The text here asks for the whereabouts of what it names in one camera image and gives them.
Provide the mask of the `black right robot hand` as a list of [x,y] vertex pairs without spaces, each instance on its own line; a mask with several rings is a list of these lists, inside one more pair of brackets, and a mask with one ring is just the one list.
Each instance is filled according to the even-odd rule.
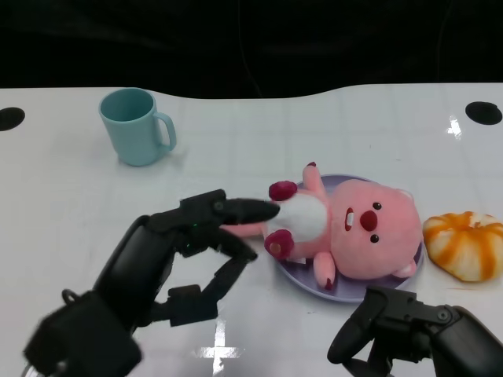
[[430,306],[416,294],[368,287],[336,334],[328,360],[353,376],[389,376],[394,360],[432,360],[437,376],[500,376],[502,343],[461,306]]

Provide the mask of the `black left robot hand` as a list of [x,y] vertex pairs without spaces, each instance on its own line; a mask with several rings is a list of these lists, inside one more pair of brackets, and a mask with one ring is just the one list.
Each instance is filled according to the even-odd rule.
[[[138,218],[101,271],[94,290],[129,332],[152,322],[181,326],[218,317],[218,301],[229,292],[257,254],[224,225],[268,221],[280,207],[260,199],[229,199],[222,189],[181,200],[173,210]],[[156,301],[174,257],[192,257],[211,248],[229,257],[205,287],[171,288]]]

